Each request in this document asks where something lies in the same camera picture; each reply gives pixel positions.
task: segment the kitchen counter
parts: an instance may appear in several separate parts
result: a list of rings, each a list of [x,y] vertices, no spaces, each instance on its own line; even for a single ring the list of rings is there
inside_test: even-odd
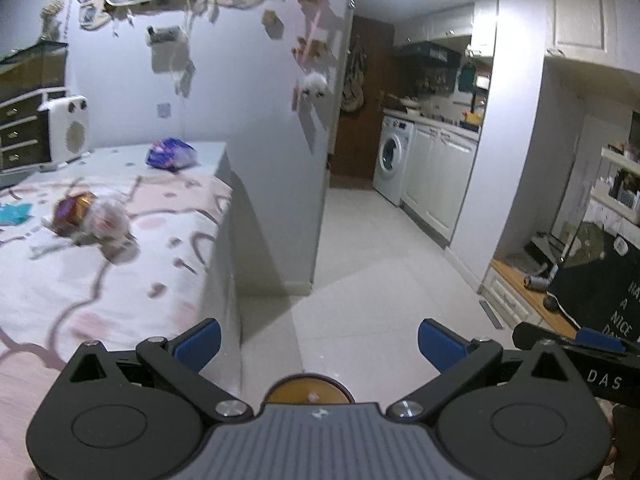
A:
[[[452,134],[457,134],[461,137],[465,137],[465,139],[473,140],[475,142],[480,141],[480,133],[472,132],[471,130],[465,130],[464,128],[460,128],[459,126],[454,126],[453,124],[441,123],[440,121],[436,121],[435,119],[428,119],[426,117],[420,117],[415,115],[405,114],[404,112],[398,112],[397,110],[391,110],[390,108],[384,109],[385,115],[396,117],[398,119],[402,119],[403,121],[409,121],[415,124],[424,124],[425,126],[434,126],[436,128],[442,128],[451,132]]]

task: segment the upper cabinet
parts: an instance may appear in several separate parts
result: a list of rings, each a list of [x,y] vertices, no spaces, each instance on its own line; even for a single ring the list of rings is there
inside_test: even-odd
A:
[[[616,65],[614,0],[547,0],[546,54]]]
[[[436,12],[428,16],[427,39],[436,41],[443,38],[471,36],[473,24],[473,4]]]
[[[493,57],[495,31],[498,17],[498,0],[476,0],[474,3],[474,28],[469,55]]]
[[[426,17],[415,18],[396,25],[394,34],[394,46],[402,46],[419,41],[426,41],[427,26]]]

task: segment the dark drawer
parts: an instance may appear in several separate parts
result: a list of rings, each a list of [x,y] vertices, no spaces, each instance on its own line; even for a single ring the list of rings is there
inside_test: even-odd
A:
[[[41,164],[50,162],[49,153],[40,142],[22,146],[21,148],[10,148],[2,152],[2,169],[10,170],[12,168],[20,168],[30,164]]]
[[[37,115],[38,106],[41,104],[42,94],[36,94],[23,101],[0,108],[0,125]]]
[[[19,144],[21,142],[27,142],[27,140],[40,140],[45,134],[42,129],[42,121],[34,119],[28,123],[18,124],[11,128],[0,130],[0,146],[6,148]]]

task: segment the pink and white bedding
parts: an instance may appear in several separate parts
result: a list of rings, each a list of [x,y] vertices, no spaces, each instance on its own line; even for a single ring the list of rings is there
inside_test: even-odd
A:
[[[135,243],[106,250],[73,246],[30,259],[54,235],[41,224],[80,190],[126,193]],[[1,203],[32,203],[21,226],[0,228],[0,478],[36,478],[24,446],[34,411],[78,345],[109,350],[167,338],[204,317],[223,327],[222,352],[204,375],[239,393],[239,320],[228,272],[216,251],[228,230],[231,190],[215,176],[147,174],[31,182],[0,192]]]

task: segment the triangular cutout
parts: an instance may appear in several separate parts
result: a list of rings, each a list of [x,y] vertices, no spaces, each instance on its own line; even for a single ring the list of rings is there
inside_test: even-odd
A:
[[[100,365],[100,361],[95,354],[87,354],[82,358],[78,368],[71,376],[72,383],[84,383],[85,381],[95,381],[107,376]]]
[[[567,381],[567,376],[560,367],[556,356],[543,353],[531,373],[532,377],[540,379],[553,379],[555,381]]]

